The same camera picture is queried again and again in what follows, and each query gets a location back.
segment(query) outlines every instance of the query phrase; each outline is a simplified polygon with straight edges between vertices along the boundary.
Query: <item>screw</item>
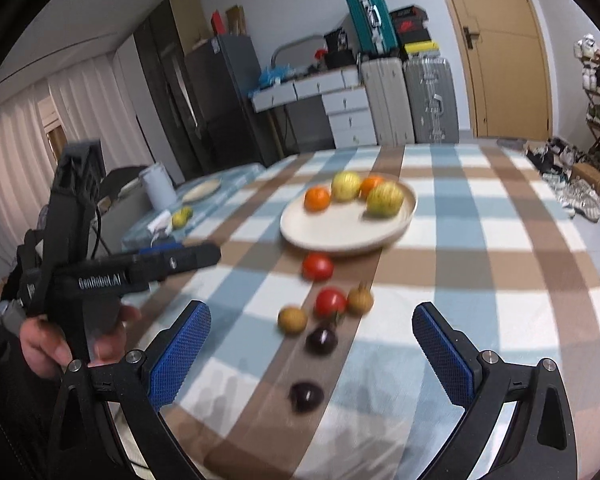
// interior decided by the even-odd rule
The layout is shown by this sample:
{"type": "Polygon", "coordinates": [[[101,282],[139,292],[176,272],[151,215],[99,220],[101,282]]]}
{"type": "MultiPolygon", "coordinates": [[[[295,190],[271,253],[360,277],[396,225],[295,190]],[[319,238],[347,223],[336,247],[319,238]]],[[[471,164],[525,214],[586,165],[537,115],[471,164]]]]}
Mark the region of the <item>screw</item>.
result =
{"type": "Polygon", "coordinates": [[[498,354],[496,354],[496,352],[493,350],[485,350],[482,352],[482,358],[490,365],[496,364],[500,360],[498,354]]]}
{"type": "Polygon", "coordinates": [[[125,356],[125,361],[129,364],[136,364],[142,359],[142,350],[132,350],[125,356]]]}
{"type": "Polygon", "coordinates": [[[82,361],[80,359],[74,359],[67,367],[70,372],[77,372],[82,367],[82,361]]]}
{"type": "Polygon", "coordinates": [[[543,359],[542,366],[544,366],[544,369],[549,372],[553,372],[558,367],[558,365],[552,359],[543,359]]]}

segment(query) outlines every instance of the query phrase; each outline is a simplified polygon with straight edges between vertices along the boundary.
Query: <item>tomato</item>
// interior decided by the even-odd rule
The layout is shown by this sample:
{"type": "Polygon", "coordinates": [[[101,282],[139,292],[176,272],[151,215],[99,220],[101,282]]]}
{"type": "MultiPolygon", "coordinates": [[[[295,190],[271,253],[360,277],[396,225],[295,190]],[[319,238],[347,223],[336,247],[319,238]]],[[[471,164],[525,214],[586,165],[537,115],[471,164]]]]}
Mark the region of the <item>tomato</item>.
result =
{"type": "Polygon", "coordinates": [[[369,175],[362,181],[360,188],[360,196],[366,200],[366,197],[371,193],[371,190],[384,182],[384,178],[379,175],[369,175]]]}
{"type": "Polygon", "coordinates": [[[339,288],[326,286],[315,298],[314,314],[318,317],[333,317],[342,314],[347,307],[347,297],[339,288]]]}
{"type": "Polygon", "coordinates": [[[316,213],[324,211],[331,203],[331,195],[325,187],[312,187],[304,195],[304,208],[316,213]]]}
{"type": "Polygon", "coordinates": [[[320,253],[309,253],[302,262],[302,275],[312,282],[323,282],[333,275],[333,262],[320,253]]]}

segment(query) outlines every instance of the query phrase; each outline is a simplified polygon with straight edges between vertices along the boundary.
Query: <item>wooden door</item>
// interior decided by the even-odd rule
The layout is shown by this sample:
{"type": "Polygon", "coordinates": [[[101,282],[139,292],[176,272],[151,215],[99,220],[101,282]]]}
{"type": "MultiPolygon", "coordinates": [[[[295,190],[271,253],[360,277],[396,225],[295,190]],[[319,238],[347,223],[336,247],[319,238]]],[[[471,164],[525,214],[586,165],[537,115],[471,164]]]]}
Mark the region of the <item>wooden door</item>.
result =
{"type": "Polygon", "coordinates": [[[474,135],[545,140],[551,93],[530,0],[447,0],[460,44],[474,135]]]}

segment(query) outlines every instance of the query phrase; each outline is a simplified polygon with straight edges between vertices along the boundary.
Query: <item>silver suitcase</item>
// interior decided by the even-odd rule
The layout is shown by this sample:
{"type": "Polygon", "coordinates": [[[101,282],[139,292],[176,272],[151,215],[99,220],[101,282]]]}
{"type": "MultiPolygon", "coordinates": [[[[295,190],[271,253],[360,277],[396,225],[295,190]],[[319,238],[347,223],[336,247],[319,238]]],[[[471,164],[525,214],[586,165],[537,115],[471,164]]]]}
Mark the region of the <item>silver suitcase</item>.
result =
{"type": "Polygon", "coordinates": [[[360,65],[379,146],[413,144],[413,121],[402,62],[376,59],[360,65]]]}
{"type": "Polygon", "coordinates": [[[415,58],[404,64],[416,142],[457,144],[458,108],[448,60],[415,58]]]}

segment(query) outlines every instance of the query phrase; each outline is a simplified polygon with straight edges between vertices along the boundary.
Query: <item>drawer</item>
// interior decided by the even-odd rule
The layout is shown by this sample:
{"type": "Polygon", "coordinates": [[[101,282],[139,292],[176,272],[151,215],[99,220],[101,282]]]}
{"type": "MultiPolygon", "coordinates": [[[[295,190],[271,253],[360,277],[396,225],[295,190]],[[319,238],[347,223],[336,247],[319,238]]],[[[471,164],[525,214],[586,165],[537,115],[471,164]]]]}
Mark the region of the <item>drawer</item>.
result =
{"type": "Polygon", "coordinates": [[[339,114],[350,110],[366,110],[369,108],[369,99],[364,87],[344,92],[332,92],[322,96],[322,104],[327,115],[339,114]]]}
{"type": "Polygon", "coordinates": [[[374,121],[369,110],[329,116],[331,130],[351,130],[358,128],[374,129],[374,121]]]}
{"type": "Polygon", "coordinates": [[[373,128],[352,128],[350,130],[334,130],[333,142],[336,148],[357,148],[358,146],[377,146],[376,133],[373,128]]]}
{"type": "Polygon", "coordinates": [[[257,112],[269,110],[276,106],[298,101],[296,89],[293,83],[284,83],[282,85],[272,86],[262,92],[257,93],[251,99],[253,109],[257,112]]]}
{"type": "Polygon", "coordinates": [[[342,72],[338,70],[337,72],[314,75],[302,79],[302,81],[296,81],[294,85],[298,99],[303,99],[313,95],[333,92],[334,90],[341,90],[344,88],[344,80],[342,79],[342,72]]]}
{"type": "Polygon", "coordinates": [[[353,88],[360,85],[360,72],[358,67],[346,68],[342,71],[342,79],[344,80],[345,88],[353,88]]]}

